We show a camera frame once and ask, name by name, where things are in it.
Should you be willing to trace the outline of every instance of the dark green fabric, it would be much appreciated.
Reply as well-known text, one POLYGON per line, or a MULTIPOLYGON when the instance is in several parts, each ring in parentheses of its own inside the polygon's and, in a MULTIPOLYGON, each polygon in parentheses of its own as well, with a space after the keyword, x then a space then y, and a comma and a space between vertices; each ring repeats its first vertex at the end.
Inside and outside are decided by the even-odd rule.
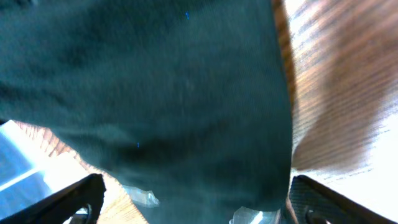
POLYGON ((54 2, 0 11, 0 119, 152 190, 150 223, 282 206, 292 121, 270 1, 54 2))

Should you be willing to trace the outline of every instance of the striped surface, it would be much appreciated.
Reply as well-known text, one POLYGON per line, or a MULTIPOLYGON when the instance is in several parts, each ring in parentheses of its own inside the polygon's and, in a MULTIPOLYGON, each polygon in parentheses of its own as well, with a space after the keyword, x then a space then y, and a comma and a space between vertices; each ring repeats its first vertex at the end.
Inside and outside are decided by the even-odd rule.
MULTIPOLYGON (((398 1, 274 2, 294 107, 294 174, 398 221, 398 1)), ((50 156, 70 150, 46 129, 20 127, 50 156)), ((143 223, 114 190, 120 196, 100 223, 143 223)))

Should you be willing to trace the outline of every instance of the green cloth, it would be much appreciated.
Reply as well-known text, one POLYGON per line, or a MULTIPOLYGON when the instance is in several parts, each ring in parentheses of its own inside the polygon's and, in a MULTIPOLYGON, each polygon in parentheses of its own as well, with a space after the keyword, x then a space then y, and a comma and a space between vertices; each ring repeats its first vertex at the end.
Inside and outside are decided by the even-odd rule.
POLYGON ((0 118, 48 127, 152 190, 150 223, 227 223, 287 196, 292 120, 268 0, 4 7, 0 118))

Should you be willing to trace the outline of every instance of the wooden surface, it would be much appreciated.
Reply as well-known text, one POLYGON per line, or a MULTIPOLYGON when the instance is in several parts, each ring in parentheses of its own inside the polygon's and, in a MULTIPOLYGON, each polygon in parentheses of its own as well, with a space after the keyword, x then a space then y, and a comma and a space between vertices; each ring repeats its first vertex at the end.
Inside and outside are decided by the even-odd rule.
MULTIPOLYGON (((398 222, 398 1, 274 6, 293 104, 293 173, 398 222)), ((70 150, 46 129, 20 127, 50 156, 70 150)), ((143 223, 114 190, 102 223, 143 223)))

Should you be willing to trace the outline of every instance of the fabric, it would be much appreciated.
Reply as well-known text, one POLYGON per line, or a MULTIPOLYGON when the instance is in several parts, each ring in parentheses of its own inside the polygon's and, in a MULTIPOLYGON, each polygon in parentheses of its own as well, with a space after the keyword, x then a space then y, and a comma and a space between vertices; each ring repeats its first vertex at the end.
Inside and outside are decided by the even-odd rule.
POLYGON ((0 119, 48 127, 153 191, 160 206, 139 206, 149 223, 228 223, 242 206, 284 204, 292 120, 270 1, 0 10, 0 119))

